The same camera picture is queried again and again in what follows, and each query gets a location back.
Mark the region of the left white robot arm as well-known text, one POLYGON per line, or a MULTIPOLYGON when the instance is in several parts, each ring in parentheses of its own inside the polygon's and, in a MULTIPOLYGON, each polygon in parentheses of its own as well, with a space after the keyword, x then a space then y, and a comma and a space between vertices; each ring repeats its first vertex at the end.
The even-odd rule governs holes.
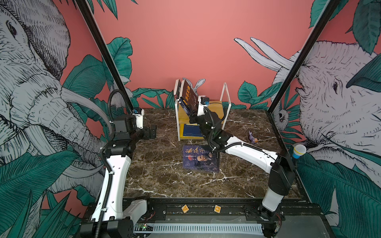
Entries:
POLYGON ((101 149, 106 173, 96 208, 80 226, 80 238, 131 238, 134 226, 147 212, 146 199, 134 200, 123 209, 126 177, 136 144, 140 140, 156 138, 157 126, 141 129, 118 129, 112 140, 101 149))

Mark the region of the black book yellow title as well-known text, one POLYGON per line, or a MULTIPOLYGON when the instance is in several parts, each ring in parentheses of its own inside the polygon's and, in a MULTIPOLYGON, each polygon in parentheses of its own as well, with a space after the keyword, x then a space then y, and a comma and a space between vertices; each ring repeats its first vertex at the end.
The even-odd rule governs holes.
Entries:
POLYGON ((198 96, 186 80, 182 81, 181 90, 181 97, 189 105, 191 116, 197 114, 198 96))

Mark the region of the blue book yellow label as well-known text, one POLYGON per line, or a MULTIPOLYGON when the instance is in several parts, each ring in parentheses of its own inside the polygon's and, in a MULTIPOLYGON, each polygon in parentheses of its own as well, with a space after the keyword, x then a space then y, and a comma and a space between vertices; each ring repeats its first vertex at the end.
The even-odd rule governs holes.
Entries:
POLYGON ((183 137, 203 137, 198 125, 184 124, 181 136, 183 137))

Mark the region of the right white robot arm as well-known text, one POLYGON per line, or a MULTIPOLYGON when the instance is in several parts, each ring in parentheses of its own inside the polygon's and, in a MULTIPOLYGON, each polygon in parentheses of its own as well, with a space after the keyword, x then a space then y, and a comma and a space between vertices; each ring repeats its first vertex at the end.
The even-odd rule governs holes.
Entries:
POLYGON ((214 154, 226 153, 237 156, 269 174, 268 189, 258 208, 258 214, 266 220, 278 217, 278 207, 283 198, 289 194, 296 177, 291 157, 261 149, 222 130, 221 119, 215 112, 208 111, 201 116, 191 115, 190 122, 198 125, 214 154))

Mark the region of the purple book yellow label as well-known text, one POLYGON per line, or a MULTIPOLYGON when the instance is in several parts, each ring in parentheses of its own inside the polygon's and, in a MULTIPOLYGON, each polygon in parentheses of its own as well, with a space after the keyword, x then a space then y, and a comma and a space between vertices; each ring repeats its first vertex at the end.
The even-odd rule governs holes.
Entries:
POLYGON ((188 115, 188 117, 191 116, 191 108, 181 96, 179 96, 178 102, 185 111, 185 113, 188 115))

